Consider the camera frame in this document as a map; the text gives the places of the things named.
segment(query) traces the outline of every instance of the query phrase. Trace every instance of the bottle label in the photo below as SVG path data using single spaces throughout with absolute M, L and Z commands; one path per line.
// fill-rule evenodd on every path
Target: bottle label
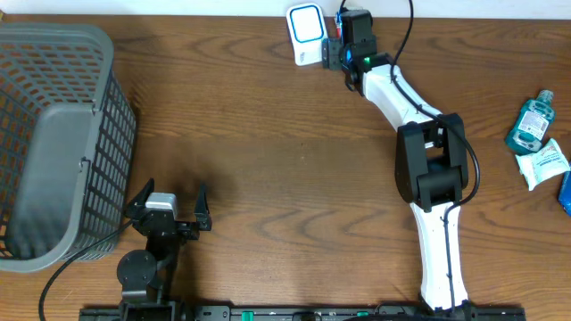
M 549 121 L 542 117 L 542 115 L 533 111 L 526 111 L 517 129 L 523 130 L 535 138 L 542 140 L 549 124 Z

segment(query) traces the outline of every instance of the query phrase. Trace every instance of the black wire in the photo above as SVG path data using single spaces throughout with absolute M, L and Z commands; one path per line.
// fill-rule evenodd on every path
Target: black wire
M 73 263 L 76 259 L 79 259 L 80 257 L 82 257 L 89 250 L 93 249 L 97 245 L 101 245 L 101 244 L 111 240 L 113 237 L 121 234 L 121 232 L 125 231 L 131 225 L 133 225 L 133 219 L 131 219 L 129 222 L 125 223 L 124 225 L 120 226 L 115 232 L 105 236 L 101 240 L 99 240 L 99 241 L 87 246 L 83 250 L 75 253 L 71 258 L 69 258 L 67 261 L 65 261 L 65 263 L 63 263 L 62 266 L 57 269 L 57 271 L 55 271 L 55 273 L 52 275 L 52 277 L 50 277 L 49 281 L 47 281 L 46 287 L 44 287 L 44 290 L 42 291 L 42 295 L 40 295 L 40 297 L 39 297 L 39 303 L 37 305 L 37 311 L 39 313 L 40 321 L 46 321 L 46 316 L 44 315 L 44 302 L 46 301 L 47 292 L 50 290 L 50 287 L 54 283 L 55 279 L 63 272 L 63 270 L 66 267 L 68 267 L 71 263 Z
M 339 5 L 339 14 L 342 13 L 341 10 L 343 9 L 343 6 L 344 6 L 344 5 L 345 5 L 345 0 L 343 0 L 343 1 L 341 2 L 341 5 Z
M 377 305 L 377 307 L 373 310 L 373 315 L 377 316 L 377 315 L 379 314 L 379 312 L 380 312 L 379 309 L 380 309 L 383 305 L 389 305 L 389 306 L 390 306 L 390 305 L 391 305 L 391 302 L 384 301 L 384 302 L 379 303 L 379 304 Z M 403 307 L 399 307 L 399 308 L 401 308 L 403 314 L 406 314 L 406 313 L 407 313 L 407 311 L 406 311 Z
M 448 215 L 450 214 L 450 212 L 452 210 L 459 207 L 460 205 L 464 205 L 467 202 L 470 202 L 470 200 L 472 200 L 474 198 L 474 196 L 476 196 L 478 188 L 480 187 L 480 165 L 478 163 L 476 153 L 474 152 L 474 149 L 472 149 L 472 145 L 470 145 L 468 140 L 463 135 L 461 135 L 455 128 L 450 126 L 444 119 L 442 119 L 441 117 L 436 116 L 436 115 L 434 115 L 428 111 L 425 111 L 423 109 L 422 105 L 416 103 L 402 89 L 401 85 L 397 81 L 396 76 L 394 75 L 394 66 L 396 66 L 397 61 L 399 61 L 399 57 L 401 56 L 402 51 L 404 50 L 404 46 L 407 44 L 407 41 L 409 40 L 410 32 L 412 31 L 412 24 L 414 22 L 414 6 L 412 5 L 412 0 L 409 0 L 409 7 L 410 7 L 409 28 L 407 29 L 407 33 L 404 36 L 404 39 L 402 40 L 401 47 L 399 48 L 398 52 L 394 56 L 394 62 L 391 65 L 391 80 L 394 83 L 394 85 L 396 86 L 396 88 L 399 90 L 399 92 L 409 101 L 409 103 L 411 103 L 417 109 L 418 112 L 421 112 L 422 114 L 426 115 L 430 119 L 435 120 L 436 122 L 441 124 L 443 127 L 450 130 L 462 142 L 462 144 L 466 147 L 466 149 L 468 150 L 468 153 L 470 154 L 470 158 L 472 159 L 472 163 L 474 164 L 474 171 L 475 171 L 475 175 L 476 175 L 476 179 L 474 182 L 474 188 L 472 189 L 472 192 L 464 200 L 461 200 L 459 202 L 454 202 L 454 204 L 452 204 L 452 206 L 450 206 L 448 209 L 446 209 L 446 211 L 444 212 L 444 217 L 443 217 L 444 235 L 446 237 L 446 259 L 448 261 L 448 275 L 447 276 L 448 276 L 449 283 L 450 283 L 450 293 L 451 293 L 452 313 L 453 313 L 454 309 L 456 308 L 456 303 L 455 303 L 456 301 L 454 300 L 454 286 L 453 286 L 453 282 L 452 282 L 452 264 L 451 264 L 451 255 L 450 255 L 450 236 L 449 236 L 449 232 L 448 232 Z

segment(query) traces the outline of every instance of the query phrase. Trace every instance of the bottle cap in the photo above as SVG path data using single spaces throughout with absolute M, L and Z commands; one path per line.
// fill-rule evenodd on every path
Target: bottle cap
M 551 106 L 551 101 L 553 100 L 553 92 L 550 90 L 542 90 L 537 95 L 537 100 L 542 103 L 547 103 L 549 106 Z

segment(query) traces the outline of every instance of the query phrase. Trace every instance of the green connector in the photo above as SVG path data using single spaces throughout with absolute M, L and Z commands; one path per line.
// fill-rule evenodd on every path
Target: green connector
M 242 321 L 253 321 L 253 312 L 242 312 Z

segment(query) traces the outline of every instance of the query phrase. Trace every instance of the gray plastic basket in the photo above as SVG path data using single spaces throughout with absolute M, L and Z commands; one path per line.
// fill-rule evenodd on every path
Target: gray plastic basket
M 136 120 L 112 61 L 96 27 L 1 24 L 0 270 L 49 267 L 118 228 Z

